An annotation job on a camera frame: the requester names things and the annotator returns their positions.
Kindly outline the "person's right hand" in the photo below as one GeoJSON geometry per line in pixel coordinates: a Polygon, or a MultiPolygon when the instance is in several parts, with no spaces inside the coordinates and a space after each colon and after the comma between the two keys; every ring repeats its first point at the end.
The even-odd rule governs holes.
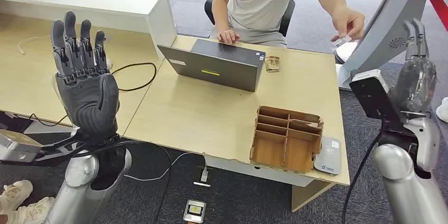
{"type": "Polygon", "coordinates": [[[224,44],[234,44],[241,38],[233,29],[217,31],[216,37],[219,42],[224,44]]]}

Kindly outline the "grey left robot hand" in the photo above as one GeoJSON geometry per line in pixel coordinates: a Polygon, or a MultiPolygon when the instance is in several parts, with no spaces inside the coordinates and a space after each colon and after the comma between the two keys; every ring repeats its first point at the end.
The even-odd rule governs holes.
{"type": "Polygon", "coordinates": [[[84,134],[112,137],[117,132],[119,90],[107,66],[105,33],[97,31],[92,43],[91,22],[82,21],[79,38],[75,23],[75,13],[67,11],[51,26],[57,92],[70,121],[84,134]]]}

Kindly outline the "person's left hand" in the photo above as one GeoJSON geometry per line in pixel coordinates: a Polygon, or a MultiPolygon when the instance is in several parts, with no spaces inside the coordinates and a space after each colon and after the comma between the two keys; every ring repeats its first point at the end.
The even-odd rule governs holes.
{"type": "Polygon", "coordinates": [[[362,13],[347,6],[338,6],[331,17],[333,26],[338,32],[338,35],[331,39],[332,42],[345,36],[351,37],[352,40],[360,40],[363,37],[365,16],[362,13]]]}

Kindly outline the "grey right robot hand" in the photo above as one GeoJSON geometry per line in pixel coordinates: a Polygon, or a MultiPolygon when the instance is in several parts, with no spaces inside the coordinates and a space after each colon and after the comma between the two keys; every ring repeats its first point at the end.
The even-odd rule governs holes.
{"type": "Polygon", "coordinates": [[[434,95],[436,66],[429,59],[423,23],[413,18],[405,20],[403,26],[408,34],[406,58],[389,96],[399,111],[424,113],[434,95]]]}

